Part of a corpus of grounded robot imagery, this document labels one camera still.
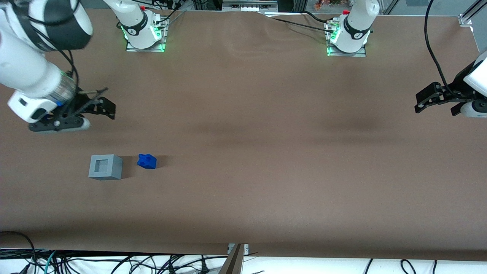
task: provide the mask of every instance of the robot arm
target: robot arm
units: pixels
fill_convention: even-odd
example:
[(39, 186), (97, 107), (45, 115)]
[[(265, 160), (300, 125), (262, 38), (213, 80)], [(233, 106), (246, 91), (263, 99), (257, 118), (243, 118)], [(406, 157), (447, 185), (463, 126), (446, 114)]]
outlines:
[(131, 0), (103, 1), (117, 16), (125, 38), (134, 48), (149, 48), (162, 38), (159, 14), (141, 9), (138, 3)]
[(115, 105), (90, 99), (44, 51), (79, 49), (93, 28), (77, 0), (33, 0), (0, 9), (0, 83), (15, 89), (8, 106), (35, 132), (87, 129), (82, 113), (114, 118)]
[(377, 0), (356, 1), (349, 14), (342, 14), (334, 19), (337, 29), (330, 42), (345, 53), (357, 52), (367, 43), (370, 27), (379, 10)]
[(416, 113), (425, 108), (444, 103), (457, 103), (452, 115), (462, 113), (467, 117), (487, 117), (487, 51), (457, 74), (448, 87), (433, 82), (416, 94)]

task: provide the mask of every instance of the blue block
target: blue block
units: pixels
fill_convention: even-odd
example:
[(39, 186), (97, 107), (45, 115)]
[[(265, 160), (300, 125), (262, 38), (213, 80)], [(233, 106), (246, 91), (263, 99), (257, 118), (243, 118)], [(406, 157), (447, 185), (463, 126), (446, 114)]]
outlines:
[(137, 161), (137, 165), (147, 169), (155, 169), (157, 165), (157, 159), (150, 154), (139, 154), (139, 160)]

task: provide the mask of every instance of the brown paper sheet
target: brown paper sheet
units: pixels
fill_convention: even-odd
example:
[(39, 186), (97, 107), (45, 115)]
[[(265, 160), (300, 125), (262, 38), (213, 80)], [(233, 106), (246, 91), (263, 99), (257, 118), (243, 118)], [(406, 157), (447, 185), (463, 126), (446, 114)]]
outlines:
[[(75, 64), (83, 89), (110, 88), (116, 119), (34, 134), (0, 87), (2, 230), (50, 249), (224, 254), (245, 242), (259, 255), (487, 259), (487, 126), (447, 105), (414, 113), (440, 80), (423, 18), (378, 17), (360, 59), (245, 12), (186, 12), (166, 52), (126, 53), (113, 13), (89, 15), (95, 35)], [(478, 54), (473, 35), (455, 17), (429, 24), (453, 80)], [(139, 153), (160, 167), (138, 167)], [(123, 157), (124, 179), (89, 179), (99, 154)]]

